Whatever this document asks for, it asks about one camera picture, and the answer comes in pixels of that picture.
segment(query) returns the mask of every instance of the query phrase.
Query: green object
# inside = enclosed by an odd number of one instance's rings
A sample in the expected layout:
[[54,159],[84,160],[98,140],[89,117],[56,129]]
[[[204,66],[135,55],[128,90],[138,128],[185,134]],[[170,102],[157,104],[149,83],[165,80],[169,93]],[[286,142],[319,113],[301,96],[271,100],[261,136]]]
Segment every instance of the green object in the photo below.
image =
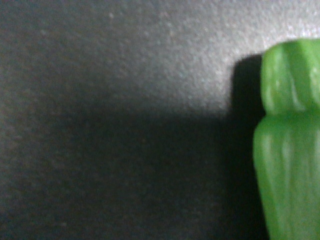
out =
[[320,240],[320,39],[263,56],[253,159],[271,240]]

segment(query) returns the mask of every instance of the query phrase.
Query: textured surface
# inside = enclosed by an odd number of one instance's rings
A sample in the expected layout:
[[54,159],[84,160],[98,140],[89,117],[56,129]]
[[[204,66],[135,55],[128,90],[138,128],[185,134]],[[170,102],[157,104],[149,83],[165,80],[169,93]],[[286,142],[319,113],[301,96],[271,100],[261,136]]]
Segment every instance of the textured surface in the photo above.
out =
[[0,221],[11,239],[264,239],[260,58],[318,1],[0,5]]

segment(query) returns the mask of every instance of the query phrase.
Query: green figurine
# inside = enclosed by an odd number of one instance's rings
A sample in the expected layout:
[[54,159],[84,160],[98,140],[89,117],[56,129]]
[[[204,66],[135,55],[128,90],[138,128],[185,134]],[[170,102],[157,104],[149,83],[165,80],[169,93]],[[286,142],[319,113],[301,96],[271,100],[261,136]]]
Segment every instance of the green figurine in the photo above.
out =
[[267,50],[261,98],[253,159],[270,239],[320,240],[320,39]]

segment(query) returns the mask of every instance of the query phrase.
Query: dark gray backdrop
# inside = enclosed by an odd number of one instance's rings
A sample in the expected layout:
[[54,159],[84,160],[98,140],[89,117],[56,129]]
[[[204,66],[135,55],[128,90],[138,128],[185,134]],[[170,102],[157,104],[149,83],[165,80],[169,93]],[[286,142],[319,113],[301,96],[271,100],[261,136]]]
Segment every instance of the dark gray backdrop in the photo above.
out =
[[2,1],[2,239],[267,239],[261,53],[319,1]]

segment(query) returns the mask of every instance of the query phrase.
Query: green plastic object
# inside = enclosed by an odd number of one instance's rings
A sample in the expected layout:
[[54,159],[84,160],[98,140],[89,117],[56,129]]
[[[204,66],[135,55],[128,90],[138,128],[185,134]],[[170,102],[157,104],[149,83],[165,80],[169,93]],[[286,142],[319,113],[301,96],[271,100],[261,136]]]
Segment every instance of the green plastic object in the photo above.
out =
[[253,159],[270,239],[320,240],[320,39],[267,50],[261,98]]

